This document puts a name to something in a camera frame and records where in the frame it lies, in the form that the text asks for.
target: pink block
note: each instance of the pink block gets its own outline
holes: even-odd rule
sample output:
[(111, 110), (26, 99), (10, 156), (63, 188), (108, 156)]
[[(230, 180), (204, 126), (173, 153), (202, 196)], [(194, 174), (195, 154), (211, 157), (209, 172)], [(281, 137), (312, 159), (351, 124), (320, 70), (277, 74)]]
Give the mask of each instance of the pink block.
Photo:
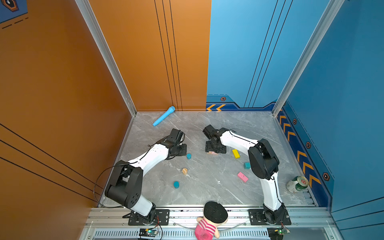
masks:
[(240, 172), (237, 176), (241, 178), (241, 180), (243, 180), (244, 182), (248, 181), (248, 178), (242, 172)]

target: plush doll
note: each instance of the plush doll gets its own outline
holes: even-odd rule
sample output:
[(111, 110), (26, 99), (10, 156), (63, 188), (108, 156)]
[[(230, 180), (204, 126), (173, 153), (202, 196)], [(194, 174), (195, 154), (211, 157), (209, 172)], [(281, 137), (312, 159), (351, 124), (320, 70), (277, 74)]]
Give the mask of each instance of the plush doll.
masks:
[(217, 227), (228, 221), (227, 210), (219, 203), (207, 202), (204, 205), (203, 217), (198, 217), (195, 235), (197, 240), (212, 240), (215, 235), (219, 238)]

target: chevron marking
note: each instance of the chevron marking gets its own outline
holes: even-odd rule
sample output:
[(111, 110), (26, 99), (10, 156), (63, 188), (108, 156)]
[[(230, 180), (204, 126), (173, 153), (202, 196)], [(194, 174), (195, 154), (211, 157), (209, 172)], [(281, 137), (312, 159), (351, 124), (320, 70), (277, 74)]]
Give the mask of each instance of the chevron marking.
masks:
[(207, 110), (208, 110), (208, 111), (212, 111), (212, 110), (211, 110), (211, 107), (213, 107), (213, 106), (215, 106), (215, 105), (216, 105), (216, 104), (212, 104), (211, 106), (209, 106), (209, 107), (207, 108)]
[(296, 136), (296, 134), (295, 134), (294, 132), (290, 132), (290, 131), (288, 131), (288, 142), (289, 142), (289, 136), (290, 136), (290, 135)]
[(280, 116), (280, 125), (281, 125), (281, 119), (282, 119), (282, 118), (285, 118), (285, 119), (286, 119), (286, 116), (283, 116), (283, 115)]
[(224, 107), (224, 106), (225, 106), (225, 104), (223, 104), (223, 105), (221, 105), (220, 107), (216, 108), (216, 110), (217, 110), (217, 111), (221, 111), (220, 108), (222, 108), (222, 107)]
[(284, 123), (284, 133), (285, 133), (285, 127), (290, 127), (291, 125), (289, 125), (288, 123)]
[(300, 162), (300, 155), (307, 157), (307, 155), (303, 152), (297, 151), (297, 161)]
[(311, 187), (311, 188), (312, 188), (312, 180), (315, 180), (316, 182), (318, 182), (318, 183), (321, 185), (320, 180), (317, 179), (317, 178), (315, 178), (314, 176), (312, 176), (312, 175), (310, 174), (310, 187)]
[(304, 173), (304, 175), (305, 175), (305, 167), (309, 167), (310, 169), (313, 170), (313, 167), (312, 167), (311, 165), (309, 165), (309, 164), (306, 163), (306, 162), (303, 162), (303, 173)]

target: doll's black hair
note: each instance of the doll's black hair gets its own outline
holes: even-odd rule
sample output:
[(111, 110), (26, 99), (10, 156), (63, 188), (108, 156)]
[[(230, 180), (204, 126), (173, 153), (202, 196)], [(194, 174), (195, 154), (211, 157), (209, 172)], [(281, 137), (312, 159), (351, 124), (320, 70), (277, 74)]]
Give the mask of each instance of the doll's black hair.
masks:
[(204, 216), (214, 223), (223, 223), (228, 218), (227, 210), (217, 202), (207, 202), (204, 205)]

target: soda can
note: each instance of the soda can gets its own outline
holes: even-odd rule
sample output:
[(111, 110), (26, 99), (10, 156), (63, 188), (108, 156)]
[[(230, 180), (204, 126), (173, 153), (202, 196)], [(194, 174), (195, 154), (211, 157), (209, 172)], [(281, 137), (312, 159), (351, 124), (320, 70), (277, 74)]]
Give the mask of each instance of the soda can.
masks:
[(291, 193), (301, 192), (308, 187), (308, 180), (303, 176), (294, 177), (291, 181), (287, 182), (287, 189)]

